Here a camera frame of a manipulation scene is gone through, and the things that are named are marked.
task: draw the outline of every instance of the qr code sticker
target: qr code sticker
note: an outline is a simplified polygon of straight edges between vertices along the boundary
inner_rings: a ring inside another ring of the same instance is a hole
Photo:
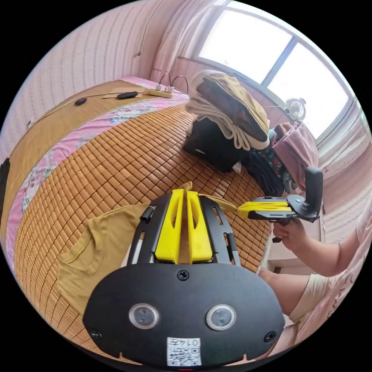
[[[202,365],[200,338],[167,338],[168,366],[191,367]]]

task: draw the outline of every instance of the hand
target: hand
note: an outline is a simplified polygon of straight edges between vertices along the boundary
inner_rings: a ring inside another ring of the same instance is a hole
[[[282,238],[282,242],[290,251],[304,247],[308,236],[300,219],[294,218],[286,226],[274,223],[273,233],[276,237]]]

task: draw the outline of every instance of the pink bed sheet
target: pink bed sheet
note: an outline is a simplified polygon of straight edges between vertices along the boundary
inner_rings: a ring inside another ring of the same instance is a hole
[[[156,83],[152,81],[133,76],[124,77],[123,80],[146,88],[155,88],[156,85]],[[142,101],[120,107],[83,124],[75,131],[62,138],[50,150],[48,150],[44,157],[33,167],[26,177],[9,212],[5,237],[5,256],[14,277],[14,244],[22,216],[40,185],[57,167],[57,165],[63,162],[65,158],[78,148],[82,147],[90,139],[107,131],[115,125],[148,112],[186,103],[188,100],[188,95],[177,92],[174,94],[172,99],[156,98],[154,100]]]

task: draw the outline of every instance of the bamboo mat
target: bamboo mat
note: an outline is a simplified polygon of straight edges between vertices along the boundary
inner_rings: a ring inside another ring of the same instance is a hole
[[[3,250],[5,250],[5,234],[8,215],[13,200],[32,167],[35,166],[35,164],[55,143],[79,126],[105,114],[106,112],[112,111],[115,108],[158,98],[149,96],[148,94],[142,94],[140,98],[131,98],[124,101],[102,99],[101,96],[93,96],[89,97],[81,106],[74,105],[74,101],[78,98],[94,94],[109,93],[119,88],[124,90],[128,88],[133,88],[133,90],[136,90],[136,88],[141,91],[143,90],[142,87],[136,84],[116,80],[97,85],[75,94],[47,112],[41,120],[30,127],[17,143],[17,146],[9,157],[11,167],[7,180],[4,207],[0,223],[0,235],[2,238]]]
[[[195,191],[235,205],[263,195],[247,173],[221,174],[182,151],[184,130],[193,119],[179,105],[130,119],[95,137],[49,175],[22,218],[15,242],[21,288],[54,329],[91,351],[102,354],[81,316],[60,296],[56,282],[58,255],[73,246],[88,219],[120,206],[149,202],[187,181]],[[235,214],[227,214],[227,219],[242,265],[256,271],[270,224],[243,221]]]

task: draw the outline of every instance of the white fan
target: white fan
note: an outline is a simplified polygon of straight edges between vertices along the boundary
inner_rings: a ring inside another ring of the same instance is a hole
[[[306,115],[305,105],[306,102],[303,98],[291,98],[286,101],[286,113],[293,120],[303,120]]]

